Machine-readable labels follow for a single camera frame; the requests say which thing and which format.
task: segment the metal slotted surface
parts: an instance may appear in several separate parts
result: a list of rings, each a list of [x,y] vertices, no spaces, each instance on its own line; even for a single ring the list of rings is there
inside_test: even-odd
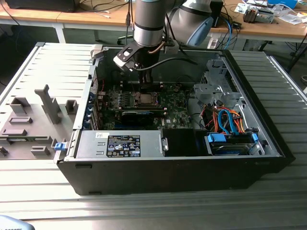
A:
[[[261,59],[259,66],[272,67],[268,59],[258,56],[254,61]],[[256,88],[265,88],[258,83],[251,81]],[[286,109],[289,104],[301,109],[302,104],[262,101],[273,113],[274,108]],[[283,135],[288,130],[304,133],[299,124],[277,126]],[[26,220],[37,230],[306,229],[307,144],[291,142],[289,146],[296,161],[249,189],[196,193],[79,196],[51,160],[0,161],[0,213]]]
[[[262,52],[231,51],[290,150],[307,153],[307,98],[272,57]]]

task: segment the wire bundle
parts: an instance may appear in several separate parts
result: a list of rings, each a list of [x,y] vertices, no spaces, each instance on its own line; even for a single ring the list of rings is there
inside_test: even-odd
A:
[[[226,13],[224,12],[221,12],[221,15],[220,15],[220,18],[223,19],[223,21],[227,24],[227,27],[228,27],[228,31],[227,33],[224,35],[223,39],[221,42],[219,42],[219,45],[216,47],[216,49],[218,49],[219,47],[221,47],[221,49],[223,48],[223,46],[225,46],[224,49],[227,49],[229,46],[231,46],[232,44],[234,44],[234,46],[236,45],[236,42],[237,42],[237,39],[238,39],[238,34],[240,33],[240,29],[238,30],[237,28],[235,28],[233,26],[233,18],[228,14],[228,10],[226,9],[225,6],[223,6]],[[232,32],[232,29],[235,29],[236,30],[236,35],[234,37],[233,36],[233,32]],[[224,43],[224,40],[227,36],[227,34],[229,34],[229,38],[227,40],[226,43]]]
[[[200,117],[203,117],[206,108],[207,106],[205,106],[203,111],[200,113]],[[228,116],[228,119],[224,121],[224,123],[222,122],[223,115]],[[228,124],[233,133],[245,133],[242,116],[240,116],[240,114],[238,114],[236,111],[230,110],[226,107],[213,108],[212,120],[205,125],[205,128],[209,129],[212,127],[210,130],[212,132],[229,134],[229,131],[226,129]]]

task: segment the power supply label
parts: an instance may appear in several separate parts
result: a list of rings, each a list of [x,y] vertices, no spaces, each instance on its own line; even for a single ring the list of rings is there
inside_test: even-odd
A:
[[[139,135],[109,136],[107,157],[140,157],[141,139]]]

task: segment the desk leg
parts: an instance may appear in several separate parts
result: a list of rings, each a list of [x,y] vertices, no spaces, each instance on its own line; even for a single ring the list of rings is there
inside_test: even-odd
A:
[[[53,27],[56,29],[58,39],[60,43],[66,43],[65,36],[64,36],[64,26],[62,23],[53,24]]]

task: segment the blue clip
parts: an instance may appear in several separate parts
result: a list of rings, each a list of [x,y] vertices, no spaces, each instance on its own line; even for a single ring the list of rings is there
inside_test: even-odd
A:
[[[54,146],[54,150],[55,151],[66,151],[67,150],[67,142],[58,142],[55,146]]]
[[[226,137],[221,133],[211,133],[208,135],[209,142],[226,142]]]
[[[256,133],[253,133],[251,136],[253,137],[253,139],[254,139],[255,142],[258,141],[258,136],[257,136]]]

